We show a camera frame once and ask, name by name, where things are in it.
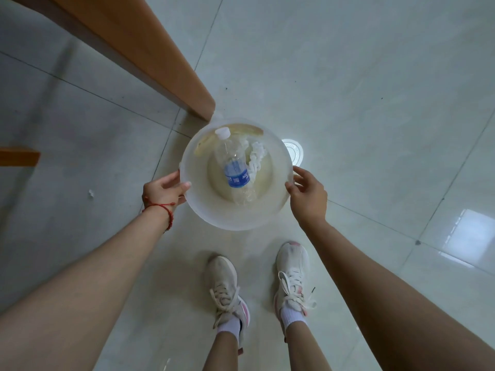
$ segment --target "hand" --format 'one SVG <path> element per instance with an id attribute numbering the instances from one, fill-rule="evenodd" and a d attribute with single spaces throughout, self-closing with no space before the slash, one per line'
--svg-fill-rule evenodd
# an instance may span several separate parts
<path id="1" fill-rule="evenodd" d="M 157 180 L 146 183 L 143 186 L 143 203 L 146 206 L 148 202 L 157 204 L 175 203 L 175 206 L 168 206 L 172 211 L 184 203 L 186 198 L 184 193 L 191 187 L 190 182 L 180 182 L 180 173 L 175 171 Z"/>
<path id="2" fill-rule="evenodd" d="M 291 209 L 301 227 L 325 221 L 327 192 L 323 185 L 308 171 L 294 166 L 294 183 L 286 182 L 291 196 Z"/>

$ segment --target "sock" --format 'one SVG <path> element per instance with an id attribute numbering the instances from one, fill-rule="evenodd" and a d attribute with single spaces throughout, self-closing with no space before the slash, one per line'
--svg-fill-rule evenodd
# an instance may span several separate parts
<path id="1" fill-rule="evenodd" d="M 287 307 L 286 304 L 284 304 L 280 309 L 280 318 L 282 319 L 285 330 L 287 330 L 287 327 L 294 322 L 306 323 L 306 319 L 304 319 L 302 312 L 293 310 L 290 307 Z"/>
<path id="2" fill-rule="evenodd" d="M 220 324 L 217 328 L 217 333 L 220 332 L 230 332 L 237 338 L 237 343 L 239 343 L 239 333 L 241 331 L 241 319 L 232 315 L 232 318 L 224 324 Z"/>

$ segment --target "white shoelace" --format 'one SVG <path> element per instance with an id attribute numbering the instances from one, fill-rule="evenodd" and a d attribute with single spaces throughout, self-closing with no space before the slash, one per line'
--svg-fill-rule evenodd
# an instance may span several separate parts
<path id="1" fill-rule="evenodd" d="M 302 276 L 299 271 L 289 271 L 288 275 L 285 272 L 279 271 L 278 277 L 282 282 L 282 289 L 286 294 L 284 302 L 294 301 L 305 310 L 311 310 L 316 307 L 316 302 L 311 299 L 311 294 L 305 298 L 302 293 Z M 301 287 L 301 293 L 298 293 L 299 286 Z M 288 304 L 295 310 L 300 311 L 292 302 L 288 302 Z"/>
<path id="2" fill-rule="evenodd" d="M 210 289 L 211 298 L 215 301 L 217 309 L 223 313 L 233 313 L 235 310 L 236 302 L 238 301 L 239 287 L 236 288 L 233 297 L 230 296 L 227 287 L 224 284 L 215 286 L 214 290 Z M 220 322 L 221 314 L 218 315 L 213 328 L 216 328 Z"/>

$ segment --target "wooden furniture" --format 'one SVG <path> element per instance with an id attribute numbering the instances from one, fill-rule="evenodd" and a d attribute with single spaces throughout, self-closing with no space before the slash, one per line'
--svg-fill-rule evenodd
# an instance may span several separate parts
<path id="1" fill-rule="evenodd" d="M 40 159 L 38 151 L 21 147 L 0 147 L 0 167 L 35 167 Z"/>
<path id="2" fill-rule="evenodd" d="M 78 37 L 180 107 L 210 121 L 215 101 L 145 0 L 13 0 Z"/>

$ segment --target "white bottle cap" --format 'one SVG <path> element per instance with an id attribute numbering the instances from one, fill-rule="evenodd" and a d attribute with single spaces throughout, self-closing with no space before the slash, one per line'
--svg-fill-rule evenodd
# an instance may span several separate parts
<path id="1" fill-rule="evenodd" d="M 217 134 L 218 139 L 224 140 L 230 137 L 230 129 L 228 127 L 219 128 L 215 130 L 215 134 Z"/>

